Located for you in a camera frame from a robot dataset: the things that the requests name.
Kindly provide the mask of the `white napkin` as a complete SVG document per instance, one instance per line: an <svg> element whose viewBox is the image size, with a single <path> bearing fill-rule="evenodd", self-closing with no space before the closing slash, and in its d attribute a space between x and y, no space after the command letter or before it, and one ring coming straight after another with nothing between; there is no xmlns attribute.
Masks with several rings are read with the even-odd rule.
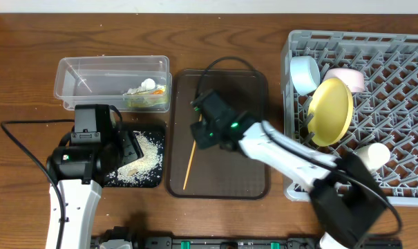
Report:
<svg viewBox="0 0 418 249"><path fill-rule="evenodd" d="M126 95L133 95L133 94L136 94L136 93L143 93L143 92L151 91L155 88L156 88L155 81L151 78L147 78L141 83L141 85L139 87L137 87L135 89L129 89L126 92Z"/></svg>

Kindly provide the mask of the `colourful snack wrapper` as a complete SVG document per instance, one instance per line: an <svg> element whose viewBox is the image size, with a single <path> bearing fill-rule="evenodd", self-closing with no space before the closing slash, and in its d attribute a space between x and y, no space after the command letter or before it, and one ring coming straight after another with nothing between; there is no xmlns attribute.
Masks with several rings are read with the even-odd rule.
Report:
<svg viewBox="0 0 418 249"><path fill-rule="evenodd" d="M166 104L168 93L165 86L157 86L153 90L125 93L124 100L131 108L148 108Z"/></svg>

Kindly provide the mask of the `yellow plate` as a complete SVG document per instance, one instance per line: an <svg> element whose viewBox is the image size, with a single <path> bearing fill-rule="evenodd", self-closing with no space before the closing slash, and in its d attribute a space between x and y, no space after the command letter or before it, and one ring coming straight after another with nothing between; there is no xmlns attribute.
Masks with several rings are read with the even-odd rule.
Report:
<svg viewBox="0 0 418 249"><path fill-rule="evenodd" d="M319 147L338 142L348 130L353 115L353 99L349 88L338 78L322 82L315 90L307 114L312 119L307 129Z"/></svg>

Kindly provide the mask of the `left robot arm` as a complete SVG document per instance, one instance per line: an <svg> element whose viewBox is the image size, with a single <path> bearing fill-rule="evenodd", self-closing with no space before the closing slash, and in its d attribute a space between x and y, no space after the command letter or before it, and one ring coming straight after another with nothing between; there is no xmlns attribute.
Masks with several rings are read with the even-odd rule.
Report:
<svg viewBox="0 0 418 249"><path fill-rule="evenodd" d="M50 185L47 248L88 248L105 176L143 152L113 105L79 104L74 126L46 161Z"/></svg>

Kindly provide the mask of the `wooden chopstick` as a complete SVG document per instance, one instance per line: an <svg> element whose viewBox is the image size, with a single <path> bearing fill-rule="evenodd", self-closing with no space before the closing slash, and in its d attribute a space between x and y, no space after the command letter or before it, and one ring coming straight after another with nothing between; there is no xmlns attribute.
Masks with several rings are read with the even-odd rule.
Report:
<svg viewBox="0 0 418 249"><path fill-rule="evenodd" d="M183 183L183 187L182 187L183 190L186 190L186 188L187 188L187 183L188 183L188 179L189 179L189 175L190 175L190 171L191 171L191 166L192 166L195 150L196 150L196 141L193 140L193 145L192 145L192 148L191 148L189 162L188 162L188 165L187 165L186 175L185 175L184 183Z"/></svg>

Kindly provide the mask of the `small white green cup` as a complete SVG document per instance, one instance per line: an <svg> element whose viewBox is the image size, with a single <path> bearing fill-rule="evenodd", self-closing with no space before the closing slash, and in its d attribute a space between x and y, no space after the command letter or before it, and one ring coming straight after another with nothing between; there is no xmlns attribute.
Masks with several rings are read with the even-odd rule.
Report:
<svg viewBox="0 0 418 249"><path fill-rule="evenodd" d="M390 150L381 143L373 143L354 152L369 172L375 172L390 160Z"/></svg>

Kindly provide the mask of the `white rice bowl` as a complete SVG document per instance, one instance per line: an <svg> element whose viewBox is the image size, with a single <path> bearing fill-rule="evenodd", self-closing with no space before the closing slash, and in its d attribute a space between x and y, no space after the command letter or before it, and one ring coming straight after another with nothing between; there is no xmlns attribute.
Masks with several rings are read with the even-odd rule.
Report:
<svg viewBox="0 0 418 249"><path fill-rule="evenodd" d="M324 81L337 78L340 79L352 93L360 93L365 90L363 73L350 68L333 68L327 71Z"/></svg>

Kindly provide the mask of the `rice pile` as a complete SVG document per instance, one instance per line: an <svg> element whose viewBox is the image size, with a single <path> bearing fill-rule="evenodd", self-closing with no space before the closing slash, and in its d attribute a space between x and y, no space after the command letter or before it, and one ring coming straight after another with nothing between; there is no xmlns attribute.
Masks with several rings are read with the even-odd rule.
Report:
<svg viewBox="0 0 418 249"><path fill-rule="evenodd" d="M143 157L105 176L106 187L157 187L162 180L164 134L161 131L134 131Z"/></svg>

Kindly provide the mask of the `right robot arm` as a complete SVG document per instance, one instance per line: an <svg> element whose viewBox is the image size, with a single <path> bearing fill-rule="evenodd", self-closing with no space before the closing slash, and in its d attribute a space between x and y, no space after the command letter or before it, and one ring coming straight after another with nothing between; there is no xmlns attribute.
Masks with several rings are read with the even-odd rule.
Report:
<svg viewBox="0 0 418 249"><path fill-rule="evenodd" d="M337 158L310 149L275 130L264 117L238 112L214 90L198 95L191 106L202 118L191 125L199 149L219 145L227 151L239 151L276 169L308 193L325 231L320 248L361 247L386 210L392 212L399 226L403 225L359 156Z"/></svg>

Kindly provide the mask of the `light blue bowl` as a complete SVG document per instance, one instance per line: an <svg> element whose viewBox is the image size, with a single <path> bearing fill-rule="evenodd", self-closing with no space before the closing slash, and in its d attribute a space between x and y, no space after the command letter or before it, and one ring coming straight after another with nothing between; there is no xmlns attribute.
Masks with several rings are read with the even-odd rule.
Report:
<svg viewBox="0 0 418 249"><path fill-rule="evenodd" d="M315 91L320 84L319 67L313 57L293 57L289 65L292 84L299 95Z"/></svg>

